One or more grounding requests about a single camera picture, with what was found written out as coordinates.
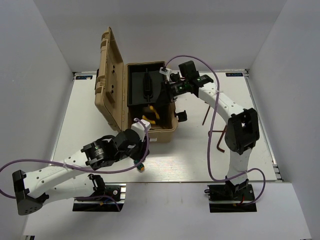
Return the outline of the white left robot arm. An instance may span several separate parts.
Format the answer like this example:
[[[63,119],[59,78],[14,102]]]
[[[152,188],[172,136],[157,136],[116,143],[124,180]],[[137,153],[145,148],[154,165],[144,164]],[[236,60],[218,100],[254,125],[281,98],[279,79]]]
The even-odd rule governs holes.
[[[75,198],[78,201],[115,202],[115,189],[106,186],[99,169],[126,158],[135,164],[148,154],[149,133],[126,129],[116,136],[105,135],[85,146],[63,162],[40,170],[12,174],[17,212],[26,216],[44,205]]]

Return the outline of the black toolbox latch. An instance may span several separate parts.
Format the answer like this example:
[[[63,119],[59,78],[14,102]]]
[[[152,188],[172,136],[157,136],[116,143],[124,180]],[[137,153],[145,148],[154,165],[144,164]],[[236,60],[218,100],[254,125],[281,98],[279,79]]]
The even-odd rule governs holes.
[[[186,110],[181,111],[181,112],[175,112],[175,113],[174,113],[174,116],[177,118],[177,121],[178,121],[179,123],[185,122],[185,121],[188,120],[188,115],[187,115]]]
[[[170,81],[173,83],[179,82],[181,80],[180,74],[178,72],[177,73],[172,72],[169,78],[170,78]]]

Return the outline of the yellow needle-nose pliers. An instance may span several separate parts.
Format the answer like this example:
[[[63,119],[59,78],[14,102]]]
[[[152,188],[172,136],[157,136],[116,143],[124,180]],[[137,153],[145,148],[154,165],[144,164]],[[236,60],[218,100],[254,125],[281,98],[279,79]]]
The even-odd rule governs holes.
[[[157,124],[157,121],[156,120],[153,120],[153,119],[149,119],[147,118],[145,115],[142,116],[142,119],[149,122],[151,125],[156,125]]]
[[[152,120],[152,121],[160,120],[160,115],[153,105],[147,106],[146,115],[149,120]]]

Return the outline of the blue label right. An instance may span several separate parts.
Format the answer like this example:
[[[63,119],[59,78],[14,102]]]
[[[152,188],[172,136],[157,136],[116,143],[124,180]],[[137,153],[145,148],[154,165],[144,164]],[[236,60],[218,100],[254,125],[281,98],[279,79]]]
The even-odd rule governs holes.
[[[225,75],[227,77],[243,77],[243,73],[242,72],[226,72]]]

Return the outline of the black toolbox latch front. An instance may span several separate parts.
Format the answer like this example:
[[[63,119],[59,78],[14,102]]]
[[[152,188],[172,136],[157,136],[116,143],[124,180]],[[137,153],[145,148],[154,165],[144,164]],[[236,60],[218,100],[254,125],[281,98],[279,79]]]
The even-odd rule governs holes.
[[[175,112],[175,113],[174,113],[174,116],[177,118],[177,121],[178,121],[179,123],[185,122],[185,121],[188,120],[188,115],[187,115],[186,110],[181,111],[181,112]]]

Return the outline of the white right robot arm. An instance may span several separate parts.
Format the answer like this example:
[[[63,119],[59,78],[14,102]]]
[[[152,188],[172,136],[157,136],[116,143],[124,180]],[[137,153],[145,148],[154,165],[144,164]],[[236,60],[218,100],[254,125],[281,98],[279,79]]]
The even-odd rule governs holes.
[[[172,73],[166,67],[159,69],[165,76],[157,105],[172,102],[175,97],[191,93],[214,108],[216,114],[226,123],[224,141],[230,150],[229,169],[225,176],[226,195],[236,200],[243,195],[249,184],[248,164],[256,142],[260,138],[258,113],[246,109],[231,100],[218,88],[218,80],[207,74],[200,75],[192,60],[179,66],[179,73]]]

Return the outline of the green screwdriver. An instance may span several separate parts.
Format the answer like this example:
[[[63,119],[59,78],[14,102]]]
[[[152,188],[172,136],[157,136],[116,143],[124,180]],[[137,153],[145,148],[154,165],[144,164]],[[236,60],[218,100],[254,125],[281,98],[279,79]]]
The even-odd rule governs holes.
[[[142,162],[139,163],[138,161],[135,161],[134,164],[139,172],[143,172],[145,170],[145,166]]]

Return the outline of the black toolbox tray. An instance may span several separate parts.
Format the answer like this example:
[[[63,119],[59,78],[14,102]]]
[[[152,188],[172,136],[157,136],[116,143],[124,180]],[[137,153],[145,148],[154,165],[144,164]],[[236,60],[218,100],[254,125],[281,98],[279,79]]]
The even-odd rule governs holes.
[[[127,65],[128,90],[127,106],[151,105],[155,104],[161,91],[161,83],[165,76],[161,74],[160,68],[165,66],[164,61],[137,63]],[[144,90],[144,78],[146,73],[151,80],[152,95],[147,97]]]

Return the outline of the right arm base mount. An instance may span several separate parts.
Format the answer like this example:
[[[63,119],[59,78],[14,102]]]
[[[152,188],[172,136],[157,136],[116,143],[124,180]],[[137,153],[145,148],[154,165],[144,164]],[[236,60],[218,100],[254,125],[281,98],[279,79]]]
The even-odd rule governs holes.
[[[208,196],[210,213],[254,213],[257,212],[254,201],[253,186],[247,179],[240,186],[234,186],[230,181],[224,184],[210,184],[204,190]]]

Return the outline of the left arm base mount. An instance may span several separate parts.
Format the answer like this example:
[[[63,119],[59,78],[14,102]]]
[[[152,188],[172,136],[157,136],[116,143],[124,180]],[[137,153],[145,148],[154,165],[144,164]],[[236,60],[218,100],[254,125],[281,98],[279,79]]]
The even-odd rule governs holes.
[[[93,184],[90,195],[76,197],[73,202],[73,212],[115,212],[119,213],[125,203],[126,184],[106,183],[100,175],[89,174],[88,179]]]

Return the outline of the tan plastic toolbox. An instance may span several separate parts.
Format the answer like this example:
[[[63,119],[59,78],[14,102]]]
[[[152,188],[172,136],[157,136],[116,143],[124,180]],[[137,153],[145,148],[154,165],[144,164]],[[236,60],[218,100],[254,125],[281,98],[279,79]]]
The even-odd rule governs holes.
[[[102,34],[94,104],[112,130],[124,131],[131,126],[134,118],[141,119],[143,115],[147,117],[147,106],[154,104],[128,106],[128,65],[154,62],[125,64],[112,28],[109,27]],[[152,95],[152,83],[148,73],[145,74],[143,87],[144,94],[149,98]],[[151,125],[149,131],[152,143],[169,143],[173,139],[178,128],[175,110],[175,103],[171,103],[167,109],[158,112],[160,120],[156,120],[156,125]]]

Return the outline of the blue label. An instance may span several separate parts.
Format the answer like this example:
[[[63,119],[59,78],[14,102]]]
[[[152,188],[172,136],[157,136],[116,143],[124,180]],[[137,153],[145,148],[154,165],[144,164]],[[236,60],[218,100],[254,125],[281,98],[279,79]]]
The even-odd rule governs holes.
[[[77,75],[75,77],[76,80],[91,80],[92,78],[92,75]]]
[[[243,77],[243,73],[242,72],[226,72],[225,75],[227,77]]]

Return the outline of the brown hex key long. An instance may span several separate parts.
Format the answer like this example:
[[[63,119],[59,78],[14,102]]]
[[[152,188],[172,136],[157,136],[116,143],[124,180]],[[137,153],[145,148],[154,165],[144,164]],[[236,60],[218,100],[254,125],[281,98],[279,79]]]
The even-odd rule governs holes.
[[[221,153],[225,152],[225,150],[223,148],[221,148],[221,143],[222,143],[222,141],[224,139],[224,135],[226,133],[226,130],[227,130],[227,126],[225,125],[225,127],[221,131],[221,135],[220,135],[219,140],[218,140],[217,145],[216,145],[216,149]]]

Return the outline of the black toolbox latch rear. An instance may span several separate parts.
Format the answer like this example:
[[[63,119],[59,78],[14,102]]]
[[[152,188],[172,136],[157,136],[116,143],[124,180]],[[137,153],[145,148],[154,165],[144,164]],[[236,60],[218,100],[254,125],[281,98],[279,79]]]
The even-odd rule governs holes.
[[[170,81],[173,83],[179,82],[181,80],[180,74],[178,72],[177,73],[172,72],[169,78],[170,78]]]

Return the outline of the brown hex key upper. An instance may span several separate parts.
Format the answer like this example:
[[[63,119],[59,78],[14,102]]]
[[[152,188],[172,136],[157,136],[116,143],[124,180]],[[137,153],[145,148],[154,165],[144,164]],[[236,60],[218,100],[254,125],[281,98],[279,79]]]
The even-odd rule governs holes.
[[[211,107],[208,105],[208,107],[207,107],[207,110],[206,110],[206,113],[205,113],[205,116],[204,116],[204,118],[203,118],[203,121],[202,121],[202,126],[204,126],[204,124],[205,124],[205,122],[206,122],[206,120],[207,120],[207,117],[208,117],[208,114],[209,114],[209,112],[210,112],[210,109],[211,109]]]

